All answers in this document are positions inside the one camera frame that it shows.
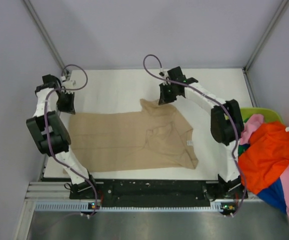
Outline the beige t shirt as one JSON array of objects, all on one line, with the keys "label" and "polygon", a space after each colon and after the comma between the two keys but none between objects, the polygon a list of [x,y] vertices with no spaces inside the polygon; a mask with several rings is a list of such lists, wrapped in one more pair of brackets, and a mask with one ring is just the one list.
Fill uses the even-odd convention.
[{"label": "beige t shirt", "polygon": [[186,168],[198,165],[193,128],[171,105],[140,99],[141,111],[76,113],[69,118],[71,149],[89,172]]}]

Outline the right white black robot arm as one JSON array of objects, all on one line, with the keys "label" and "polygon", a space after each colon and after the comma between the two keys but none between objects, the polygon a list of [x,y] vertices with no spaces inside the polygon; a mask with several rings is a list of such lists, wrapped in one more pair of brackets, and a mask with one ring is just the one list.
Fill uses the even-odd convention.
[{"label": "right white black robot arm", "polygon": [[179,66],[168,71],[161,68],[159,76],[164,79],[159,85],[159,105],[173,103],[181,96],[209,114],[211,136],[219,143],[217,190],[222,197],[231,197],[241,186],[241,174],[236,166],[238,144],[244,130],[239,103],[235,99],[217,97],[195,78],[187,78]]}]

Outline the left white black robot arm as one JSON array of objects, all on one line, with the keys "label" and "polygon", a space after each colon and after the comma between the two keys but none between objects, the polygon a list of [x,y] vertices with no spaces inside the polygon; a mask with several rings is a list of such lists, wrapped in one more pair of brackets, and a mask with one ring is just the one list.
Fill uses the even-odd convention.
[{"label": "left white black robot arm", "polygon": [[73,193],[81,192],[90,199],[97,195],[98,186],[73,153],[69,132],[59,116],[60,112],[76,113],[75,93],[69,89],[74,85],[70,81],[62,82],[54,75],[44,75],[42,84],[35,89],[36,110],[26,120],[26,126],[40,153],[52,157],[69,175],[70,190]]}]

